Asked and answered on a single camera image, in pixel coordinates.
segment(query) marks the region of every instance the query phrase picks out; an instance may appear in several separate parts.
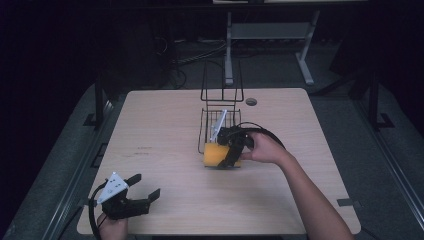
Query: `hand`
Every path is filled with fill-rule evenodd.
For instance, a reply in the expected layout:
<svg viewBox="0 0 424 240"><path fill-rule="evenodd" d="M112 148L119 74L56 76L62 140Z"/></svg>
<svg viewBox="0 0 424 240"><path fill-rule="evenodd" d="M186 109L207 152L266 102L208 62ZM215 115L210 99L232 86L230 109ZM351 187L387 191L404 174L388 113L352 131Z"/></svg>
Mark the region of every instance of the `hand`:
<svg viewBox="0 0 424 240"><path fill-rule="evenodd" d="M102 240L125 240L128 234L128 219L112 220L102 213L97 218Z"/></svg>
<svg viewBox="0 0 424 240"><path fill-rule="evenodd" d="M250 149L250 152L242 153L240 155L241 160L253 160L278 165L286 158L293 158L287 150L275 142L270 136L258 132L250 132L248 135L253 139L254 147Z"/></svg>

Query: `metal stand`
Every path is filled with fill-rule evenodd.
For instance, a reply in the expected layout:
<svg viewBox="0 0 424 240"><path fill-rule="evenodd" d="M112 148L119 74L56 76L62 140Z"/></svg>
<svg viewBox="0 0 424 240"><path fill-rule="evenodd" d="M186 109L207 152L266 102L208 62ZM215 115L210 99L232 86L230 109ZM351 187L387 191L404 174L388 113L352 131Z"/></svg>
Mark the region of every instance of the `metal stand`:
<svg viewBox="0 0 424 240"><path fill-rule="evenodd" d="M296 60L306 84L313 85L311 73L305 62L320 11L315 11L310 22L300 23L232 23L231 12L227 19L227 49L225 56L225 83L234 83L231 63L232 39L304 39L302 50L296 53Z"/></svg>
<svg viewBox="0 0 424 240"><path fill-rule="evenodd" d="M96 104L96 113L89 114L85 119L84 126L94 126L95 130L99 129L100 125L103 122L104 112L103 112L103 89L101 86L100 77L96 79L94 83L94 95L95 95L95 104Z"/></svg>
<svg viewBox="0 0 424 240"><path fill-rule="evenodd" d="M205 62L200 99L206 102L206 108L202 108L199 142L197 146L199 153L202 154L204 144L211 142L210 137L213 134L212 126L217 122L223 109L226 109L228 113L225 116L222 127L234 126L241 122L240 109L236 109L237 102L244 101L243 80L241 73L239 73L238 79L233 81L231 87L226 84L224 73L222 75L222 78L219 79L219 81L221 81L220 91L214 91L213 93L208 91L208 62Z"/></svg>
<svg viewBox="0 0 424 240"><path fill-rule="evenodd" d="M370 95L369 95L369 105L368 105L368 121L375 131L379 131L380 128L393 128L394 124L390 120L389 116L385 113L381 113L383 122L378 122L378 78L373 73L371 83L370 83Z"/></svg>

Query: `table leg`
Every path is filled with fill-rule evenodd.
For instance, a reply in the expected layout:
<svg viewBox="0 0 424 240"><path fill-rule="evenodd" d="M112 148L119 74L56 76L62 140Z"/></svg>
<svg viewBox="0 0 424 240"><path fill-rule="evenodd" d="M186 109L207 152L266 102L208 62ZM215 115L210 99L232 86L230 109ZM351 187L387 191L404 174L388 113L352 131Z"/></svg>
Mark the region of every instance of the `table leg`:
<svg viewBox="0 0 424 240"><path fill-rule="evenodd" d="M233 64L231 62L231 12L227 18L227 51L225 55L225 85L231 86L234 84L233 79Z"/></svg>
<svg viewBox="0 0 424 240"><path fill-rule="evenodd" d="M305 59L306 54L309 50L309 46L311 45L312 37L314 36L314 31L318 22L319 13L320 11L318 10L314 12L308 31L306 33L305 45L303 46L303 49L300 52L296 53L296 60L299 63L300 71L302 72L303 78L305 79L307 85L314 84L314 80L312 79L311 73L309 72L309 68L305 62Z"/></svg>

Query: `dark background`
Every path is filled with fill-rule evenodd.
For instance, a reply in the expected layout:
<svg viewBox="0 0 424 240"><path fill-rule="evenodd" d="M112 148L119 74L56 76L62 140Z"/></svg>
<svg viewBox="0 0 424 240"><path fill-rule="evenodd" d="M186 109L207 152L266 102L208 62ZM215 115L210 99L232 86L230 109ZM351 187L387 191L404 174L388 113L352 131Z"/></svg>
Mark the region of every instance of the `dark background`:
<svg viewBox="0 0 424 240"><path fill-rule="evenodd" d="M105 2L97 1L102 6ZM337 42L347 36L332 70L347 75L363 65L374 69L424 135L420 31L424 17L419 2L371 1L357 12L324 9L314 42L327 44L329 39ZM5 109L1 235L79 98L96 78L104 80L112 99L128 89L160 88L167 81L172 48L159 57L154 37L173 35L193 41L198 36L224 37L225 29L218 26L225 24L225 13L166 12L166 16L170 22L137 10L93 10L83 1L0 0L0 84Z"/></svg>

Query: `dark floor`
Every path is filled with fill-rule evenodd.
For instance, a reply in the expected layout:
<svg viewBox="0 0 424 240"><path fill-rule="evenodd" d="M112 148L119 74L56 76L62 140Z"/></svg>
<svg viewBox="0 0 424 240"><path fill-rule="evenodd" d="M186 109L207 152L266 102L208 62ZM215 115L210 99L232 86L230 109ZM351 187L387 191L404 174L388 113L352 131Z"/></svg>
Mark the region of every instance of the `dark floor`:
<svg viewBox="0 0 424 240"><path fill-rule="evenodd" d="M178 46L180 59L196 55L205 48L204 45L193 44ZM311 47L307 63L316 82L313 86L307 86L302 80L293 54L297 49L298 45L294 44L236 56L241 63L245 88L299 87L311 93L340 78L328 70L338 49L337 44L314 44ZM218 63L212 64L211 71L220 74L221 57L204 60ZM174 89L176 86L200 89L203 67L204 61L181 66L184 74L175 74L162 89ZM379 110L387 113L395 127L373 131L363 111L367 97L351 100L348 97L351 86L349 83L325 96L311 97L311 102L346 189L356 203L355 210L363 226L356 239L424 239L423 228L396 180L397 174L391 169L388 154L379 139L384 140L420 199L424 199L424 140L402 113L393 95L382 86ZM61 239L93 238L76 232L81 214L78 207L82 199L87 199L97 172L90 165L98 150L108 142L124 101L125 94L121 94L108 105L105 122L95 131L92 126L84 126L87 115L94 112L94 87L87 89L4 239L57 239L62 230ZM283 237L306 239L305 236ZM128 239L142 238L149 237L129 236Z"/></svg>

